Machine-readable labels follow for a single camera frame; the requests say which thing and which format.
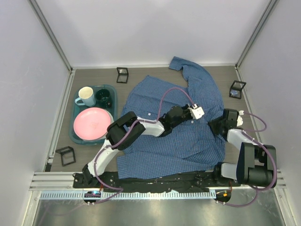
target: metal corner post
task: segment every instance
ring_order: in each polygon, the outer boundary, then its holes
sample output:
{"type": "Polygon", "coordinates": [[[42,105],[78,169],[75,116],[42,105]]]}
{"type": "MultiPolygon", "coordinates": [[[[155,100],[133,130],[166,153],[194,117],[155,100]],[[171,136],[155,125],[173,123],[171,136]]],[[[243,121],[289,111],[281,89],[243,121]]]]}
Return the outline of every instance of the metal corner post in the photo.
{"type": "Polygon", "coordinates": [[[71,73],[72,72],[72,67],[66,57],[66,55],[64,54],[60,44],[58,43],[53,31],[51,30],[42,10],[40,9],[38,3],[36,0],[28,0],[29,4],[31,5],[35,15],[37,16],[37,18],[39,19],[42,27],[44,28],[47,36],[49,37],[49,39],[51,40],[53,46],[55,47],[55,49],[57,50],[59,56],[61,57],[62,61],[64,62],[65,66],[67,67],[68,71],[71,73]]]}
{"type": "Polygon", "coordinates": [[[252,45],[254,44],[255,40],[257,39],[260,31],[264,27],[265,23],[267,22],[270,14],[273,12],[275,6],[279,0],[270,0],[267,7],[265,8],[258,24],[256,25],[256,28],[254,29],[251,37],[249,38],[249,41],[247,42],[242,54],[240,55],[238,62],[236,63],[236,68],[239,68],[245,59],[246,55],[248,54],[249,50],[251,49],[252,45]]]}

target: checkered fabric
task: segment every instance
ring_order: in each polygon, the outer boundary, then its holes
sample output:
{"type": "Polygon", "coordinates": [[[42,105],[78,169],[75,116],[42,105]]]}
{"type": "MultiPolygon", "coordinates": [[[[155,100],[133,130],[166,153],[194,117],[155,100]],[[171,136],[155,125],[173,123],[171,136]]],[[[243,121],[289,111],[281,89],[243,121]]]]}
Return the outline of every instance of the checkered fabric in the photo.
{"type": "MultiPolygon", "coordinates": [[[[222,116],[222,96],[211,75],[200,65],[174,57],[170,69],[183,69],[188,87],[146,76],[130,93],[122,115],[129,111],[144,119],[157,118],[163,94],[172,87],[185,90],[201,106],[205,115],[182,123],[166,137],[140,136],[125,155],[117,158],[119,178],[158,178],[175,173],[211,169],[225,156],[225,140],[214,137],[207,122],[222,116]]],[[[179,90],[170,91],[163,102],[161,115],[172,106],[189,103],[179,90]]]]}

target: mug handle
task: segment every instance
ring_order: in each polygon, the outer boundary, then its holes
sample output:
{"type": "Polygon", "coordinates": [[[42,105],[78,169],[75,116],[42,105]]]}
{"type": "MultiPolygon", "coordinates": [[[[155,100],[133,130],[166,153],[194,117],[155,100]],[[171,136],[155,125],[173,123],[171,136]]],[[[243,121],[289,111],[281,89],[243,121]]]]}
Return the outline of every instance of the mug handle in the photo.
{"type": "Polygon", "coordinates": [[[78,106],[83,106],[83,105],[85,105],[85,103],[77,103],[79,100],[81,100],[80,97],[79,97],[79,98],[76,98],[74,102],[75,102],[78,106]]]}

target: gray floor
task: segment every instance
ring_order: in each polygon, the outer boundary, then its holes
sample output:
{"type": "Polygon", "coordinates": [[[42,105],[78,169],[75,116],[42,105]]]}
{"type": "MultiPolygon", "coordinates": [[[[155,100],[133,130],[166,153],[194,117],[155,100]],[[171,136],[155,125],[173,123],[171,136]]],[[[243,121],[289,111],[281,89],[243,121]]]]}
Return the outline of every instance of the gray floor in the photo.
{"type": "MultiPolygon", "coordinates": [[[[234,80],[237,80],[237,75],[233,66],[214,66],[205,67],[214,78],[219,90],[222,93],[225,108],[232,108],[237,110],[247,110],[245,100],[242,98],[234,99],[229,97],[229,89],[234,80]]],[[[77,90],[84,86],[95,86],[102,84],[109,84],[115,87],[118,93],[118,115],[122,111],[126,103],[127,96],[130,91],[141,82],[146,75],[151,75],[165,81],[174,83],[180,86],[187,86],[187,82],[183,79],[182,72],[170,70],[166,67],[162,68],[129,68],[129,79],[127,84],[116,83],[117,70],[116,69],[89,69],[77,70],[72,84],[70,97],[68,100],[60,136],[57,143],[57,148],[71,146],[75,150],[76,163],[62,167],[61,157],[56,154],[52,163],[51,171],[53,172],[78,172],[83,166],[91,161],[96,153],[101,148],[101,145],[77,145],[69,138],[69,123],[71,116],[71,107],[73,104],[73,96],[77,90]]],[[[244,116],[244,128],[253,128],[251,119],[244,116]]],[[[230,144],[226,144],[226,162],[236,163],[238,160],[239,151],[230,144]]],[[[108,165],[107,171],[116,171],[116,159],[108,165]]]]}

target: black frame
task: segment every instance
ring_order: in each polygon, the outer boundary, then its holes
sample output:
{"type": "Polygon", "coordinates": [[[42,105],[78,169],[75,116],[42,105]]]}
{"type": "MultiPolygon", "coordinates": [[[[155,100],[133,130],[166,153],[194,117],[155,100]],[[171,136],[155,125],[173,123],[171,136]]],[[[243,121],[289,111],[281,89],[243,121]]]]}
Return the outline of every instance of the black frame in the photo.
{"type": "Polygon", "coordinates": [[[116,83],[127,83],[127,80],[128,80],[128,69],[126,67],[117,67],[116,69],[117,69],[117,72],[118,72],[116,83]],[[127,73],[120,73],[119,69],[125,69],[127,71],[127,73]],[[118,81],[120,76],[126,76],[127,80],[126,81],[118,81]]]}
{"type": "Polygon", "coordinates": [[[243,88],[245,87],[245,85],[246,85],[246,82],[244,82],[244,81],[237,81],[237,80],[234,80],[234,82],[232,83],[232,85],[231,85],[231,87],[230,87],[229,97],[236,98],[236,99],[241,99],[241,97],[242,97],[242,90],[243,90],[243,88]],[[235,83],[243,84],[243,86],[242,86],[241,88],[233,87],[235,83]],[[231,95],[231,90],[236,90],[236,91],[238,91],[238,92],[239,92],[239,96],[236,97],[236,96],[231,95]]]}
{"type": "Polygon", "coordinates": [[[63,148],[57,149],[55,152],[56,152],[56,153],[59,153],[59,154],[61,155],[62,166],[67,166],[67,165],[70,165],[70,164],[76,162],[76,159],[75,159],[75,153],[74,153],[73,147],[70,147],[70,146],[63,147],[63,148]],[[64,164],[64,161],[63,161],[63,155],[64,155],[64,154],[67,154],[67,153],[70,153],[70,152],[73,153],[73,159],[74,159],[74,161],[64,164]]]}

